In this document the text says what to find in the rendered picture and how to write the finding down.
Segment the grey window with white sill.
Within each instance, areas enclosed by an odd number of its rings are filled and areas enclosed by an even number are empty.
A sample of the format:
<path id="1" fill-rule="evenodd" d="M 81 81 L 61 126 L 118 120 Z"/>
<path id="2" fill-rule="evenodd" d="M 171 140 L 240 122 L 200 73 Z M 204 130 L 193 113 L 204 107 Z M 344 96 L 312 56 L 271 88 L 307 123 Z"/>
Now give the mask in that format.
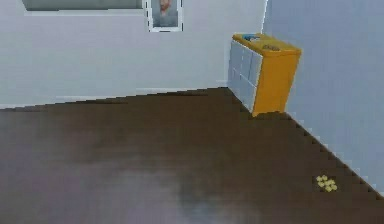
<path id="1" fill-rule="evenodd" d="M 141 15 L 144 0 L 21 0 L 32 15 Z"/>

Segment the yellow flower cluster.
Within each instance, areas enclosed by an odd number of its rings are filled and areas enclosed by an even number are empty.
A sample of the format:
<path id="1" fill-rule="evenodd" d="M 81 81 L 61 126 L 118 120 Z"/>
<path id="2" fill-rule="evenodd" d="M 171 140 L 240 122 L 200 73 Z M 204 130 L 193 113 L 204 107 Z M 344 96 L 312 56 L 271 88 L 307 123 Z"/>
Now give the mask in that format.
<path id="1" fill-rule="evenodd" d="M 332 192 L 332 191 L 338 190 L 338 186 L 336 185 L 335 180 L 332 178 L 329 178 L 326 175 L 317 176 L 315 180 L 316 180 L 317 186 L 325 192 Z"/>

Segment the yellow cupboard with white drawers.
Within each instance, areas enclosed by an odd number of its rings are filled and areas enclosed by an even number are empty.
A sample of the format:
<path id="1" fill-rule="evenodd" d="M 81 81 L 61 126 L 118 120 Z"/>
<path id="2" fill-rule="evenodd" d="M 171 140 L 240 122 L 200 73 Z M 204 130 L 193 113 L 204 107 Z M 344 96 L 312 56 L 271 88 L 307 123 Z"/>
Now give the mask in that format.
<path id="1" fill-rule="evenodd" d="M 243 34 L 232 36 L 228 88 L 254 116 L 284 112 L 299 64 L 301 49 L 262 33 L 259 41 L 249 42 Z M 263 50 L 265 44 L 280 51 Z"/>

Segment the white framed portrait picture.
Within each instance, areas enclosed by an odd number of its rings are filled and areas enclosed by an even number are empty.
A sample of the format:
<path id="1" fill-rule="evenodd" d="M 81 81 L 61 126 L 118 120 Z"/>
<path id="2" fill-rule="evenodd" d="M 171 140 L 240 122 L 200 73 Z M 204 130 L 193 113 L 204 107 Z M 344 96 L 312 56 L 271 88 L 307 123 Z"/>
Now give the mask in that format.
<path id="1" fill-rule="evenodd" d="M 145 0 L 149 32 L 181 32 L 183 0 Z"/>

